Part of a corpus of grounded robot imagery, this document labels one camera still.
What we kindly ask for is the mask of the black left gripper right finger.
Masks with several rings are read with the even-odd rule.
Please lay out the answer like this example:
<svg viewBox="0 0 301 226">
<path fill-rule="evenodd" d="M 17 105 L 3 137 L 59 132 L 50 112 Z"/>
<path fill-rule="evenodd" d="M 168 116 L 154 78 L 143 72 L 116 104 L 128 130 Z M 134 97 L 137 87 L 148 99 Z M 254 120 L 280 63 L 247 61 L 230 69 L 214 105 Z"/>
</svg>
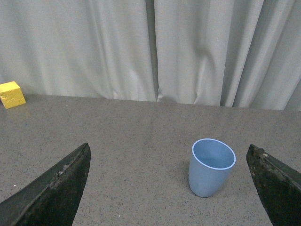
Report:
<svg viewBox="0 0 301 226">
<path fill-rule="evenodd" d="M 271 223 L 274 226 L 299 226 L 301 174 L 255 145 L 249 146 L 246 160 Z"/>
</svg>

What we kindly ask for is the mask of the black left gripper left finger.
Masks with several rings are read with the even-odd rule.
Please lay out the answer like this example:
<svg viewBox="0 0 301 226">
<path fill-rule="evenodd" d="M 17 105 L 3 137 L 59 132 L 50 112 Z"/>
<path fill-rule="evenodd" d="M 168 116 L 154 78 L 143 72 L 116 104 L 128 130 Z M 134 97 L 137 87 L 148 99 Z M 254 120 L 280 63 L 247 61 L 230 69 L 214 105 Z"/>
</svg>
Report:
<svg viewBox="0 0 301 226">
<path fill-rule="evenodd" d="M 0 204 L 2 226 L 71 226 L 87 182 L 91 151 L 83 143 Z"/>
</svg>

